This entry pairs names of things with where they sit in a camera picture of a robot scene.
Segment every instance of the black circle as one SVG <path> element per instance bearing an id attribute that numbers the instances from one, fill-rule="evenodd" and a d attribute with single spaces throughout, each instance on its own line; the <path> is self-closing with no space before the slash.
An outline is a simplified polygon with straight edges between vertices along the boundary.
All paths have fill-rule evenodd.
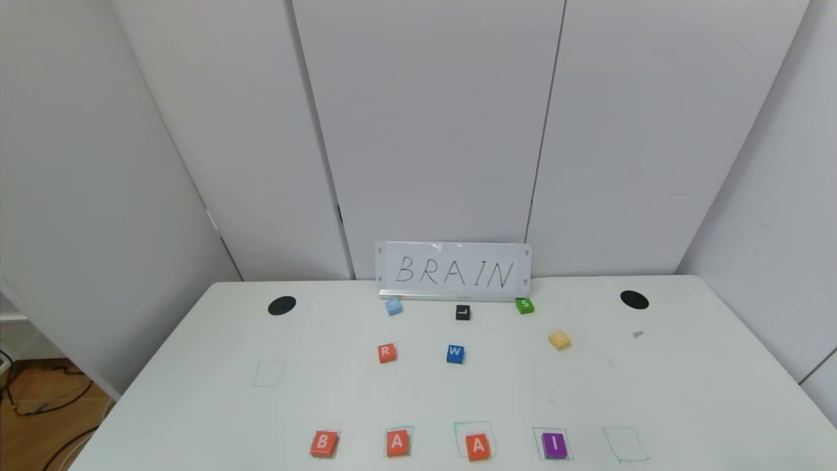
<path id="1" fill-rule="evenodd" d="M 296 298 L 293 296 L 283 296 L 270 303 L 267 307 L 267 312 L 274 316 L 280 316 L 288 313 L 294 306 L 296 306 Z"/>
<path id="2" fill-rule="evenodd" d="M 636 291 L 622 291 L 619 297 L 622 298 L 623 303 L 634 309 L 645 309 L 649 305 L 648 298 Z"/>

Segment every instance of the drawn square outline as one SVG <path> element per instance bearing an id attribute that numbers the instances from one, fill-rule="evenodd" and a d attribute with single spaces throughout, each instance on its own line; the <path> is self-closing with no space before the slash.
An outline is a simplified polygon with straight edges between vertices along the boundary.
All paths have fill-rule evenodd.
<path id="1" fill-rule="evenodd" d="M 397 458 L 397 457 L 388 457 L 387 456 L 387 433 L 392 432 L 393 430 L 406 430 L 407 436 L 410 437 L 410 449 L 407 451 L 407 454 L 402 456 L 410 456 L 413 454 L 413 427 L 412 425 L 403 425 L 401 427 L 393 427 L 388 428 L 387 430 L 383 431 L 383 457 L 384 458 Z"/>
<path id="2" fill-rule="evenodd" d="M 279 373 L 276 375 L 276 381 L 258 383 L 259 381 L 259 370 L 261 370 L 262 365 L 277 365 L 279 368 Z M 253 376 L 253 387 L 273 387 L 279 384 L 279 380 L 282 378 L 282 374 L 285 372 L 285 362 L 284 361 L 260 361 L 256 364 L 256 374 Z"/>
<path id="3" fill-rule="evenodd" d="M 573 447 L 570 446 L 570 437 L 567 435 L 566 428 L 550 428 L 550 427 L 532 427 L 531 432 L 535 435 L 535 443 L 537 444 L 537 453 L 541 457 L 541 461 L 547 460 L 547 454 L 543 450 L 543 441 L 541 440 L 541 435 L 545 433 L 560 433 L 564 436 L 564 443 L 567 444 L 567 457 L 560 458 L 567 461 L 575 461 L 575 457 L 573 456 Z"/>
<path id="4" fill-rule="evenodd" d="M 637 446 L 639 446 L 639 450 L 642 451 L 642 454 L 644 455 L 644 458 L 631 458 L 631 459 L 621 458 L 619 456 L 619 454 L 616 453 L 616 449 L 614 448 L 613 443 L 611 443 L 611 441 L 610 441 L 610 434 L 608 433 L 608 430 L 630 430 L 630 431 L 634 432 L 634 437 L 636 438 L 636 444 L 637 444 Z M 642 446 L 642 442 L 639 440 L 639 432 L 637 432 L 635 428 L 633 428 L 633 427 L 602 427 L 602 432 L 604 432 L 604 436 L 608 439 L 608 446 L 610 447 L 610 451 L 613 452 L 614 456 L 616 457 L 616 459 L 619 460 L 620 463 L 630 463 L 630 462 L 633 462 L 633 461 L 648 461 L 649 459 L 651 459 L 648 456 L 648 452 L 645 451 L 645 447 Z"/>
<path id="5" fill-rule="evenodd" d="M 488 421 L 465 421 L 454 422 L 454 437 L 456 438 L 456 452 L 460 458 L 468 458 L 468 450 L 465 447 L 465 436 L 484 433 L 488 437 L 491 457 L 497 454 L 497 441 L 494 438 L 494 431 L 491 429 L 491 422 Z"/>

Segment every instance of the orange letter block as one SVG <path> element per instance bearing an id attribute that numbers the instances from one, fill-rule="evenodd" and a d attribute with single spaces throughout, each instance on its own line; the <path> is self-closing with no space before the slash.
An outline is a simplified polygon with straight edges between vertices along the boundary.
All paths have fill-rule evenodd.
<path id="1" fill-rule="evenodd" d="M 381 360 L 381 363 L 393 361 L 396 357 L 395 344 L 379 345 L 377 347 L 377 358 Z"/>
<path id="2" fill-rule="evenodd" d="M 466 436 L 465 446 L 468 448 L 468 461 L 488 459 L 491 456 L 488 437 L 484 433 Z"/>
<path id="3" fill-rule="evenodd" d="M 387 456 L 403 456 L 410 453 L 410 436 L 406 430 L 387 432 Z"/>
<path id="4" fill-rule="evenodd" d="M 334 449 L 337 447 L 338 436 L 335 432 L 318 431 L 314 435 L 314 442 L 311 443 L 311 456 L 319 458 L 334 457 Z"/>

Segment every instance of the blue letter block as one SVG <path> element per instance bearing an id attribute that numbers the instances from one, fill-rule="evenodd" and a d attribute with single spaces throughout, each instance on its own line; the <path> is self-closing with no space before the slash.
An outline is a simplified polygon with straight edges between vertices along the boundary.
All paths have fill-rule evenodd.
<path id="1" fill-rule="evenodd" d="M 465 347 L 460 345 L 448 345 L 448 363 L 459 363 L 465 361 Z"/>
<path id="2" fill-rule="evenodd" d="M 387 306 L 387 312 L 391 316 L 402 313 L 404 310 L 404 308 L 401 307 L 401 302 L 397 299 L 390 299 L 389 301 L 386 301 L 384 305 Z"/>

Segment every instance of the sign stand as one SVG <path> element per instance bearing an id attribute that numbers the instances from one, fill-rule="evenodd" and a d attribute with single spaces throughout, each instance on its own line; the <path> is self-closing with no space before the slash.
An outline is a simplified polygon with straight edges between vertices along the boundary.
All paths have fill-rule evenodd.
<path id="1" fill-rule="evenodd" d="M 375 279 L 383 299 L 513 302 L 527 298 L 528 244 L 378 242 Z"/>

